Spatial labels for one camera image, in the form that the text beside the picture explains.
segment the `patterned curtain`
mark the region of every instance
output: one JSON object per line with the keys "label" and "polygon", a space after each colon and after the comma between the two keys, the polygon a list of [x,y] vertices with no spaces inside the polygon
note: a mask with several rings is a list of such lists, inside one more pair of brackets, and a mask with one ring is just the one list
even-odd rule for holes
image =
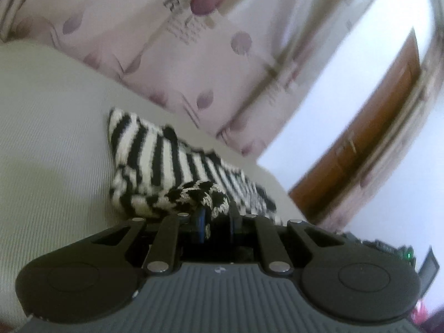
{"label": "patterned curtain", "polygon": [[0,37],[80,60],[256,158],[372,0],[0,0]]}

